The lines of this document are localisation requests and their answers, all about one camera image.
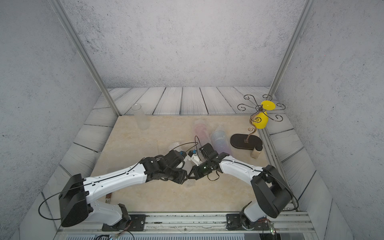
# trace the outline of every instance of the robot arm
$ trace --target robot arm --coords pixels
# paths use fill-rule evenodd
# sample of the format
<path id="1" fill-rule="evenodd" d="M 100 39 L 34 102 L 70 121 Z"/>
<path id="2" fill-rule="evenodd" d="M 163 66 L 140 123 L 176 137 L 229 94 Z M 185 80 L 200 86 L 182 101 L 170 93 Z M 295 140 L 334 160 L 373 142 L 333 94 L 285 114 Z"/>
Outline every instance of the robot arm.
<path id="1" fill-rule="evenodd" d="M 257 202 L 248 204 L 240 212 L 242 225 L 247 229 L 251 229 L 258 219 L 266 215 L 276 218 L 291 200 L 291 190 L 274 167 L 256 167 L 224 152 L 218 154 L 210 144 L 199 150 L 206 161 L 192 167 L 189 175 L 182 169 L 186 153 L 175 150 L 165 156 L 143 158 L 133 166 L 97 177 L 82 179 L 81 174 L 74 175 L 63 189 L 67 191 L 59 195 L 62 226 L 70 227 L 87 219 L 103 222 L 115 229 L 124 229 L 129 222 L 125 206 L 110 205 L 97 199 L 151 180 L 171 180 L 183 184 L 187 179 L 197 180 L 214 170 L 233 175 L 253 187 Z M 266 182 L 272 183 L 272 186 L 268 187 Z"/>

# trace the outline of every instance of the wooden floor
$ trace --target wooden floor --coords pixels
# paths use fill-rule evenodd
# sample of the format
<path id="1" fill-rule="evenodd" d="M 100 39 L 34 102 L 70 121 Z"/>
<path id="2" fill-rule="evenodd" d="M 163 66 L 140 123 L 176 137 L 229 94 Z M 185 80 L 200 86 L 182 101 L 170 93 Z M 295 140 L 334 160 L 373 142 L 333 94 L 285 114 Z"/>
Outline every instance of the wooden floor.
<path id="1" fill-rule="evenodd" d="M 268 87 L 157 87 L 108 90 L 120 112 L 125 115 L 132 114 L 131 107 L 135 103 L 141 104 L 146 114 L 154 115 L 250 115 L 254 113 L 251 108 L 245 111 L 237 109 L 240 103 L 255 105 L 253 101 L 245 100 L 243 96 L 252 94 L 257 104 L 260 104 L 264 100 L 263 94 L 267 94 L 268 89 Z M 269 121 L 267 130 L 292 191 L 299 199 L 300 209 L 308 211 L 318 239 L 332 239 L 333 236 L 340 236 L 338 239 L 352 239 L 346 221 L 316 172 L 289 119 L 283 110 L 268 115 L 273 117 L 275 114 L 281 115 L 283 121 Z M 83 177 L 90 176 L 116 120 L 117 116 L 101 95 L 72 146 L 43 189 L 41 199 L 62 191 L 72 174 L 81 172 Z M 40 198 L 37 198 L 35 204 L 38 204 Z M 49 199 L 47 203 L 42 206 L 42 211 L 50 213 L 53 218 L 60 218 L 57 197 Z M 35 218 L 36 224 L 41 225 L 42 221 L 44 223 L 46 221 L 47 225 L 51 224 L 51 221 L 42 219 L 35 208 L 31 208 L 20 225 L 19 233 L 38 231 L 36 226 L 30 224 Z M 57 220 L 55 229 L 59 227 L 60 221 Z"/>

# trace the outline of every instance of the black oval base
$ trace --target black oval base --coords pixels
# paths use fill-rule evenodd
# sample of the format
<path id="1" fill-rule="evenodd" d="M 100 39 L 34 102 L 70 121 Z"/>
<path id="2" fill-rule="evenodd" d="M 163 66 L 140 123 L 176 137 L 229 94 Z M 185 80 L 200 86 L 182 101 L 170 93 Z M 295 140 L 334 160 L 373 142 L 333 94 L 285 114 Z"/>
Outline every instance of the black oval base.
<path id="1" fill-rule="evenodd" d="M 230 139 L 230 143 L 234 148 L 238 149 L 253 150 L 255 148 L 257 151 L 263 149 L 263 141 L 258 136 L 251 135 L 248 142 L 245 142 L 247 136 L 246 134 L 234 134 Z"/>

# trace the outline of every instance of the concrete wall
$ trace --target concrete wall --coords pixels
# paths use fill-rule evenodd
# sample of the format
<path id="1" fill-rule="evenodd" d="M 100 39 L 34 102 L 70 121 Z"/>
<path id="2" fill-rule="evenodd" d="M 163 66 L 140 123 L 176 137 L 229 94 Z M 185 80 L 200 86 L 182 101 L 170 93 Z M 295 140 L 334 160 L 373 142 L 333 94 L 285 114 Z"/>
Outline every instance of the concrete wall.
<path id="1" fill-rule="evenodd" d="M 61 0 L 109 88 L 269 86 L 305 0 Z"/>
<path id="2" fill-rule="evenodd" d="M 0 239 L 8 239 L 100 91 L 47 0 L 0 3 Z"/>
<path id="3" fill-rule="evenodd" d="M 317 1 L 276 93 L 356 239 L 384 235 L 384 1 Z"/>

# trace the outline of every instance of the marble table surface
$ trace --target marble table surface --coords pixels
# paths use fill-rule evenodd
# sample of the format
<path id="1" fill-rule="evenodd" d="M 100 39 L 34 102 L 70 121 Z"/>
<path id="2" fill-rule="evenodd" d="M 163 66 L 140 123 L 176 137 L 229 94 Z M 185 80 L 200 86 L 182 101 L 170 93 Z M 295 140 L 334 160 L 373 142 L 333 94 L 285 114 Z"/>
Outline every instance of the marble table surface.
<path id="1" fill-rule="evenodd" d="M 166 155 L 174 142 L 194 141 L 194 122 L 204 119 L 209 134 L 223 126 L 227 137 L 235 133 L 248 134 L 249 116 L 147 116 L 150 127 L 137 128 L 133 116 L 118 118 L 91 176 L 98 176 L 129 167 L 144 157 Z M 186 151 L 193 144 L 182 146 Z M 250 150 L 235 149 L 234 158 L 255 166 L 265 167 L 264 151 L 258 159 L 250 157 Z M 228 174 L 220 174 L 216 181 L 207 177 L 187 180 L 179 185 L 172 181 L 153 180 L 112 193 L 111 204 L 124 204 L 129 212 L 238 212 L 256 200 L 252 187 Z M 215 172 L 210 178 L 216 179 Z"/>

